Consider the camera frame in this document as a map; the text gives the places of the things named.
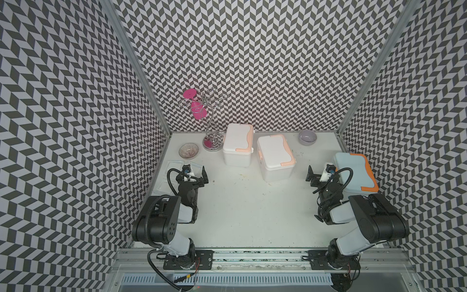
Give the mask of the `blue first aid kit box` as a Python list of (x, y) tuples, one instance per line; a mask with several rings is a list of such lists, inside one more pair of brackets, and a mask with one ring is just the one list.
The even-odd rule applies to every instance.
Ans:
[(378, 183), (365, 155), (356, 153), (337, 153), (334, 156), (337, 170), (350, 168), (353, 176), (347, 187), (342, 191), (344, 201), (354, 195), (370, 195), (379, 192)]

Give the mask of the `white first aid box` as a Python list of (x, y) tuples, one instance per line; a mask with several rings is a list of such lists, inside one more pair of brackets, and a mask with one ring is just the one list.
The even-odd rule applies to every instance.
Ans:
[(254, 127), (251, 124), (229, 124), (223, 142), (225, 163), (233, 167), (249, 167), (254, 152)]
[(257, 147), (261, 174), (266, 182), (285, 180), (291, 176), (296, 159), (284, 135), (261, 136)]

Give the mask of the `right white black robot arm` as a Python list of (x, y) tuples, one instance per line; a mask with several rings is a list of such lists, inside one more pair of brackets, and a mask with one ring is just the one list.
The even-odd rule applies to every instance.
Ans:
[(312, 269), (357, 270), (362, 252), (409, 235), (408, 221), (383, 194), (369, 187), (375, 182), (369, 167), (327, 164), (321, 175), (309, 167), (305, 180), (315, 187), (315, 218), (319, 222), (328, 226), (351, 222), (357, 225), (332, 239), (326, 250), (309, 250), (303, 259), (311, 263)]

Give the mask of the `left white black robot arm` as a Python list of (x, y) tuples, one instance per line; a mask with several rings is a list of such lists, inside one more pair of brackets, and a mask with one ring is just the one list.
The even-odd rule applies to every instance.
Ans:
[(167, 171), (172, 194), (151, 196), (132, 227), (135, 242), (156, 250), (164, 270), (210, 270), (214, 252), (200, 250), (194, 241), (177, 231), (179, 225), (194, 224), (198, 217), (198, 189), (209, 183), (205, 167), (197, 177), (190, 164)]

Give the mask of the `small clear glass bowl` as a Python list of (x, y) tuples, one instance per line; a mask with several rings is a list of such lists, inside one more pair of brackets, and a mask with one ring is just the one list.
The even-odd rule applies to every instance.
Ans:
[(199, 147), (195, 143), (186, 143), (179, 149), (179, 156), (182, 159), (191, 160), (195, 158), (199, 153)]

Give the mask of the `small grey round bowl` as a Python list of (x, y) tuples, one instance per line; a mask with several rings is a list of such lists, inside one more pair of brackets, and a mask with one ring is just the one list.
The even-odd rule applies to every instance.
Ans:
[(303, 146), (311, 146), (317, 141), (317, 134), (312, 130), (302, 130), (298, 134), (298, 140)]

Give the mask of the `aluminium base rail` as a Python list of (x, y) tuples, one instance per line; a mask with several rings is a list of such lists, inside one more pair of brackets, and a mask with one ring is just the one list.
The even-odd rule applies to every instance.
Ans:
[[(326, 261), (304, 260), (310, 248), (211, 248), (210, 273), (344, 273)], [(148, 248), (122, 249), (110, 269), (116, 273), (150, 273)], [(372, 248), (363, 252), (359, 264), (362, 273), (414, 273), (407, 254), (400, 248)]]

